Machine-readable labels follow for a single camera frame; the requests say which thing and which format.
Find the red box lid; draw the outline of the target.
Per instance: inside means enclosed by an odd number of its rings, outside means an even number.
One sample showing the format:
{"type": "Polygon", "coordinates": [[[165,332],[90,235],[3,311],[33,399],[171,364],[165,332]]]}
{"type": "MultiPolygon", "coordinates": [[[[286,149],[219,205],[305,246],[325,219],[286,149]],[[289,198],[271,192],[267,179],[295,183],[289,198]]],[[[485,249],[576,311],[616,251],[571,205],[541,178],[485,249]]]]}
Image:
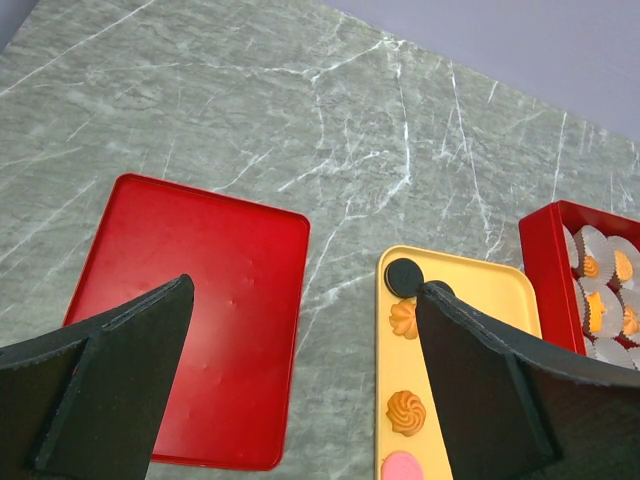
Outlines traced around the red box lid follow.
{"type": "Polygon", "coordinates": [[[140,174],[115,181],[64,321],[192,279],[155,461],[245,471],[280,463],[310,230],[296,212],[140,174]]]}

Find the red cookie box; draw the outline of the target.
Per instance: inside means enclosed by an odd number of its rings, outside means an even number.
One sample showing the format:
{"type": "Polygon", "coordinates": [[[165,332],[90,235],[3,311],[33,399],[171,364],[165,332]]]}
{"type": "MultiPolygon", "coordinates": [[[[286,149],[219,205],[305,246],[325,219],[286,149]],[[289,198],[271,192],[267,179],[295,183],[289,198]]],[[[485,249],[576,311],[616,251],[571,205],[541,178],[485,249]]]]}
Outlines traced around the red cookie box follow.
{"type": "Polygon", "coordinates": [[[563,229],[573,234],[591,225],[606,235],[639,245],[639,221],[566,200],[550,203],[519,221],[525,274],[537,301],[542,337],[585,355],[583,329],[563,229]]]}

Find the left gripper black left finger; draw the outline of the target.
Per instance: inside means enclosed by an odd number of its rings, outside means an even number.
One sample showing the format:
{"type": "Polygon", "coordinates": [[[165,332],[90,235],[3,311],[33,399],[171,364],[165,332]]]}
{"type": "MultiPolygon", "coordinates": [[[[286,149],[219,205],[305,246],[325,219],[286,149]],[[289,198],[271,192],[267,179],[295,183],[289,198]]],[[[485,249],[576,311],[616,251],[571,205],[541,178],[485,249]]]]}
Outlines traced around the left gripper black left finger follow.
{"type": "Polygon", "coordinates": [[[2,347],[2,478],[145,478],[193,306],[183,274],[2,347]]]}

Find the large orange fish cookie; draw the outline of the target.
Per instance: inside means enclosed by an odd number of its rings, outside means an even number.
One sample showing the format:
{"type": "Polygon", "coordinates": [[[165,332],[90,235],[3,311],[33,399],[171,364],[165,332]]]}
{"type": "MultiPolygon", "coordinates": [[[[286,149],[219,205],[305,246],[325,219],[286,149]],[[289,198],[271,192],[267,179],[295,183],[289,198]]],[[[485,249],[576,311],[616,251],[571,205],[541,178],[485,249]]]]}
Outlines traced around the large orange fish cookie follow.
{"type": "Polygon", "coordinates": [[[587,302],[587,327],[588,331],[592,334],[598,333],[602,329],[603,316],[607,313],[606,305],[604,304],[599,292],[593,292],[586,296],[587,302]]]}

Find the beige dotted cookie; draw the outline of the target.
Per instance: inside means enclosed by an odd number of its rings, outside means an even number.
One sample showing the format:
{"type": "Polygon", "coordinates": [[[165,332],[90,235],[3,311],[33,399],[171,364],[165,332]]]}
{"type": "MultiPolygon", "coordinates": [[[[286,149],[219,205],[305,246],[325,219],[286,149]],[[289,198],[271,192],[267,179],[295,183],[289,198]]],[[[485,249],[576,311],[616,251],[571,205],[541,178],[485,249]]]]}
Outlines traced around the beige dotted cookie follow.
{"type": "Polygon", "coordinates": [[[634,267],[629,256],[621,251],[614,251],[615,275],[620,283],[630,281],[634,275],[634,267]]]}

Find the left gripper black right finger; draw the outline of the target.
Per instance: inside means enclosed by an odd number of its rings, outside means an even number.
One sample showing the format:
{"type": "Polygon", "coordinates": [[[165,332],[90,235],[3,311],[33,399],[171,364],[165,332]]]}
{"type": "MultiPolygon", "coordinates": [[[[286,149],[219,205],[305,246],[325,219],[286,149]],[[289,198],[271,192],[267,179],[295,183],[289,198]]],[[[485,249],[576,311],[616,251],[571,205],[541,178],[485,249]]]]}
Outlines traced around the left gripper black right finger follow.
{"type": "Polygon", "coordinates": [[[417,290],[422,355],[456,479],[636,479],[639,373],[417,290]]]}

